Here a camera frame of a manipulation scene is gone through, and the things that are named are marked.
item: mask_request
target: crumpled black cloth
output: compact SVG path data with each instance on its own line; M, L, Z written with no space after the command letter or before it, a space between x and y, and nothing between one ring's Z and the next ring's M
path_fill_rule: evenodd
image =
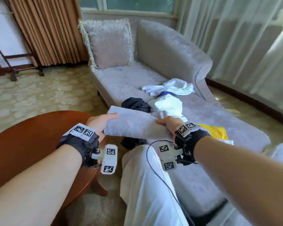
M151 113L151 107L148 105L147 102L144 102L141 98L128 98L123 101L122 108L128 108L133 110L138 110L146 113ZM131 137L124 137L121 141L121 145L128 149L132 150L133 148L147 144L147 140L145 139L137 139L137 138L131 138Z

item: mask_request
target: forearm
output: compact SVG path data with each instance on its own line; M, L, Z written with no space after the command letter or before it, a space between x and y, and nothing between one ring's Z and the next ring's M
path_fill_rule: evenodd
M0 188L0 225L50 225L82 164L82 156L62 145Z
M212 137L194 157L226 197L254 225L283 225L283 164Z

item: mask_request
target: person's left arm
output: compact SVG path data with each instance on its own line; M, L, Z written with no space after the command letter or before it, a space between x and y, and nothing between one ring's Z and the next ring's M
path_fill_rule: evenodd
M87 126L100 136L117 114L91 117ZM0 225L50 225L82 165L81 154L62 145L0 188Z

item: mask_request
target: folded gray cloth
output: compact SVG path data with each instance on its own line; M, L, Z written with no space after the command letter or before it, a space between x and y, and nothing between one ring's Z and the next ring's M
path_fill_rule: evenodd
M109 113L118 113L118 118L108 121L104 134L138 139L172 140L172 134L165 125L159 125L155 120L156 113L111 106Z

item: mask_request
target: wrist-mounted device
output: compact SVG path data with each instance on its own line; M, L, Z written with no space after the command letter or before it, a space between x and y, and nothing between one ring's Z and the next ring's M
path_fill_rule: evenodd
M168 142L159 146L159 158L164 171L176 169L176 164L184 166L197 163L194 158L194 148L197 142L205 137L211 136L206 129L197 124L186 122L179 125L175 131L175 146L170 147Z
M82 156L82 165L91 167L102 161L102 174L113 174L117 166L117 146L107 144L105 149L99 149L99 136L95 130L81 123L73 126L66 132L57 148L68 144L74 147Z

